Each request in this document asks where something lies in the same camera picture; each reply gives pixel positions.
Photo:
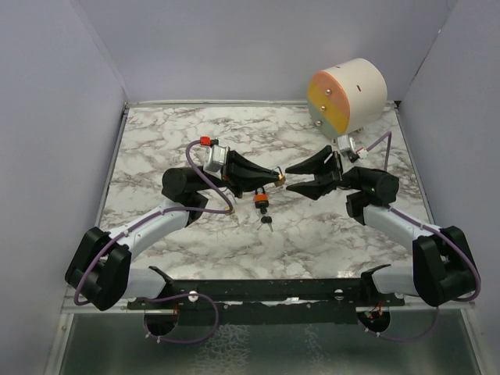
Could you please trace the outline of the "brass long-shackle padlock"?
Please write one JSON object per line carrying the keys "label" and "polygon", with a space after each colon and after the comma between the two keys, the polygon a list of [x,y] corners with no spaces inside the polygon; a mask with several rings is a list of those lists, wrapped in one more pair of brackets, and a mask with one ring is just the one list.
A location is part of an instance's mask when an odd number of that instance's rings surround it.
{"label": "brass long-shackle padlock", "polygon": [[285,174],[283,173],[282,169],[279,166],[273,168],[273,172],[277,172],[278,174],[278,180],[274,182],[274,186],[277,188],[282,187],[286,181]]}

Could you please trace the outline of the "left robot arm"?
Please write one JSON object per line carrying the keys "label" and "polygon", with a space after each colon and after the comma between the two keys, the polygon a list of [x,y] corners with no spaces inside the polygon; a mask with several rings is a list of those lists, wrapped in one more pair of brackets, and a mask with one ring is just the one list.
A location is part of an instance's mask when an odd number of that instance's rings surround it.
{"label": "left robot arm", "polygon": [[208,208],[209,200],[203,191],[222,195],[227,189],[240,198],[267,184],[284,181],[279,168],[261,167],[229,148],[212,146],[205,157],[201,166],[189,159],[187,167],[170,168],[163,174],[164,200],[156,208],[120,227],[92,227],[84,234],[64,277],[75,290],[76,305],[90,303],[106,311],[122,298],[144,298],[158,309],[168,306],[173,297],[168,276],[154,267],[134,270],[131,263],[144,250],[188,227],[203,213],[231,214],[231,202],[225,209]]}

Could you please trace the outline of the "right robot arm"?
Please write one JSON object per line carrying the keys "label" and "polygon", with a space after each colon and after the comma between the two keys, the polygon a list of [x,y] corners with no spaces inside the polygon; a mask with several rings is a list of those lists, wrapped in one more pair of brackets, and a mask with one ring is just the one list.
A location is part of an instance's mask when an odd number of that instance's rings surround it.
{"label": "right robot arm", "polygon": [[285,171],[313,177],[287,186],[312,200],[348,190],[348,216],[386,234],[411,254],[409,266],[383,265],[362,273],[359,297],[365,304],[377,305],[387,294],[401,294],[438,307],[449,301],[471,302],[480,294],[481,278],[463,231],[425,223],[396,209],[396,176],[362,166],[344,171],[341,156],[330,146]]}

